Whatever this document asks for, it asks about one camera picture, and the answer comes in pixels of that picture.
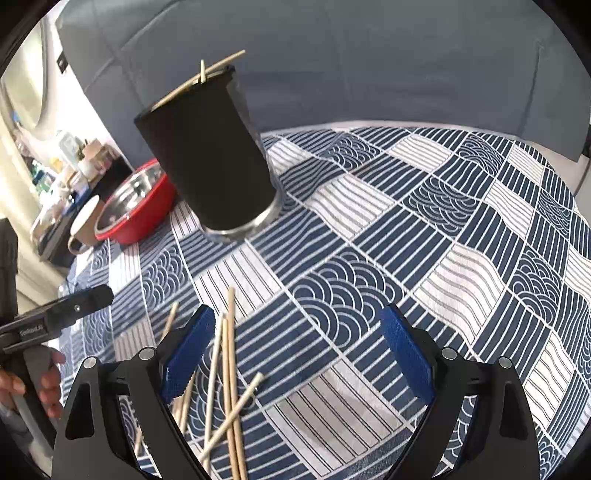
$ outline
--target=mug handle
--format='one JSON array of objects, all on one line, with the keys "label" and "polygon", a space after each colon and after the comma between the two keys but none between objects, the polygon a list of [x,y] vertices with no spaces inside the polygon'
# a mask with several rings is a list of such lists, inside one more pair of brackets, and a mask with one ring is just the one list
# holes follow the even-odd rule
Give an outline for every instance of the mug handle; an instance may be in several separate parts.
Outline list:
[{"label": "mug handle", "polygon": [[72,247],[72,242],[74,240],[76,240],[76,237],[74,237],[74,235],[70,235],[70,239],[68,240],[68,250],[70,251],[71,254],[80,255],[80,254],[86,252],[90,248],[88,245],[82,244],[82,249],[76,250],[74,247]]}]

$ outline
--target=beige mug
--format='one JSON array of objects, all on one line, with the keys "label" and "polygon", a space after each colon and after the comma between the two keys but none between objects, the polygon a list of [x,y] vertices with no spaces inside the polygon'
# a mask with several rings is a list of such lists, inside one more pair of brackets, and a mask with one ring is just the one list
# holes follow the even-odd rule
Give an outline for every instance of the beige mug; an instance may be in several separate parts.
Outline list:
[{"label": "beige mug", "polygon": [[[95,223],[104,207],[105,202],[98,195],[95,195],[86,202],[76,216],[72,228],[70,228],[70,239],[68,240],[68,250],[74,255],[84,253],[88,248],[95,246],[99,242],[95,237]],[[83,244],[81,250],[72,247],[74,240],[78,240]]]}]

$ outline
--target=table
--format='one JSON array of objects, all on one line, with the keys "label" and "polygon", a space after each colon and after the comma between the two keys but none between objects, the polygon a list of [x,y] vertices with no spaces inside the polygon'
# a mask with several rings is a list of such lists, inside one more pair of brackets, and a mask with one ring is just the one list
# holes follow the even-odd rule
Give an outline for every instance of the table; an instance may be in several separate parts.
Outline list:
[{"label": "table", "polygon": [[[184,202],[147,239],[78,257],[63,291],[108,283],[109,309],[64,332],[64,399],[88,355],[155,345],[170,304],[182,325],[237,288],[239,391],[250,480],[375,478],[417,427],[414,397],[379,328],[395,301],[467,358],[512,359],[530,401],[545,478],[591,414],[591,242],[573,196],[533,147],[469,129],[376,122],[267,135],[288,195],[281,216],[239,244],[208,241]],[[187,441],[203,443],[211,347],[197,372]],[[220,425],[220,382],[214,427]],[[466,398],[437,473],[453,466]],[[136,419],[122,400],[130,439]],[[213,476],[231,477],[226,444]],[[145,449],[142,468],[157,472]]]}]

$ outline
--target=gray backrest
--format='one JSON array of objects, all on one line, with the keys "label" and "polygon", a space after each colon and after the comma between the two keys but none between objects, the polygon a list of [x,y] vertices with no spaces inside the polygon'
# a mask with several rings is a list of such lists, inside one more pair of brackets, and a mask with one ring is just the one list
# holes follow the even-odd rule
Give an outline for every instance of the gray backrest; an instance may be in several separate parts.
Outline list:
[{"label": "gray backrest", "polygon": [[353,119],[517,135],[578,159],[591,80],[532,0],[70,0],[57,21],[84,92],[134,166],[133,118],[236,61],[260,131]]}]

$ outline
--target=person's hand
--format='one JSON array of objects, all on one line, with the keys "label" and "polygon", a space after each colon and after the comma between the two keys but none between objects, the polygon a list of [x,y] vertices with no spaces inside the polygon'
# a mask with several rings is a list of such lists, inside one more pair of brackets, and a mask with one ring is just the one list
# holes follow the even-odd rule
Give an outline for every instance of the person's hand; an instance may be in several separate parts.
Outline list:
[{"label": "person's hand", "polygon": [[[47,415],[52,419],[61,416],[62,406],[60,403],[61,388],[60,370],[56,364],[63,364],[66,356],[57,350],[51,350],[52,365],[47,372],[41,376],[42,390],[39,392],[39,399],[43,403]],[[25,384],[16,375],[0,369],[0,403],[15,410],[12,395],[23,395]]]}]

